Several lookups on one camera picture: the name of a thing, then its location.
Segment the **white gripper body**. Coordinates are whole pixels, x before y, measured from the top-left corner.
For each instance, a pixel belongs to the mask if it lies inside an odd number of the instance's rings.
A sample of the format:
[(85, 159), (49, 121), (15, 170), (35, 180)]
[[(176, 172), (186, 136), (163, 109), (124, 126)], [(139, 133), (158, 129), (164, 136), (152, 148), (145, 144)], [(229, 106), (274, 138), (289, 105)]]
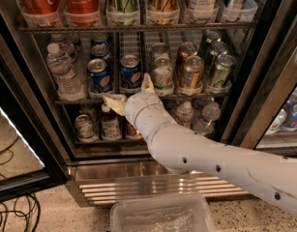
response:
[(163, 112), (160, 98), (152, 92), (139, 92), (128, 98), (124, 107), (126, 119), (135, 127), (150, 123)]

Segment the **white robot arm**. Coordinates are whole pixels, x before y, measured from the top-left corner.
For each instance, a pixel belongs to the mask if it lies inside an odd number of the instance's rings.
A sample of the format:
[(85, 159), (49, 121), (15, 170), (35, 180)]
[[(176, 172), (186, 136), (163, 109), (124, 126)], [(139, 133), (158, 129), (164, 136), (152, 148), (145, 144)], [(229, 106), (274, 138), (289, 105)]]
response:
[(140, 132), (152, 158), (168, 171), (217, 176), (297, 216), (297, 159), (216, 142), (177, 124), (149, 74), (138, 93), (103, 94), (103, 99)]

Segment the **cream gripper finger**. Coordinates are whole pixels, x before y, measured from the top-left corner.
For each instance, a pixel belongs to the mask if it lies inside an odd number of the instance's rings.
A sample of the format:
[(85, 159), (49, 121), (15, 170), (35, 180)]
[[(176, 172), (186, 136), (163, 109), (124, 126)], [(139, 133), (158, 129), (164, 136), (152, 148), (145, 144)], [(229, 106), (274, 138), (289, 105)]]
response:
[(117, 114), (124, 116), (126, 97), (120, 94), (103, 94), (104, 102)]
[(143, 76), (142, 84), (141, 84), (142, 92), (151, 92), (154, 93), (154, 84), (151, 80), (151, 76), (148, 72), (146, 72)]

